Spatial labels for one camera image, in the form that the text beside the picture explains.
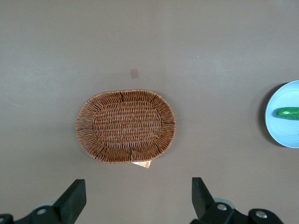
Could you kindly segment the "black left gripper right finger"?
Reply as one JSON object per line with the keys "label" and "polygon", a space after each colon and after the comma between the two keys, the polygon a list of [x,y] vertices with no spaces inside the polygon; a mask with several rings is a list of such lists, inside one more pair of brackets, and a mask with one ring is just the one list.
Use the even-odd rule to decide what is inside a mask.
{"label": "black left gripper right finger", "polygon": [[233,209],[224,202],[216,202],[202,178],[192,178],[192,204],[197,219],[192,224],[231,224]]}

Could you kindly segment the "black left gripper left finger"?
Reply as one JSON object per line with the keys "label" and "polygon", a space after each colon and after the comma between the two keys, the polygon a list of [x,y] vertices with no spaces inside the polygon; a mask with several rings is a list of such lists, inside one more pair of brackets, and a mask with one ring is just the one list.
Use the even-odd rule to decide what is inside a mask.
{"label": "black left gripper left finger", "polygon": [[53,205],[41,206],[15,224],[73,224],[86,205],[84,179],[76,179]]}

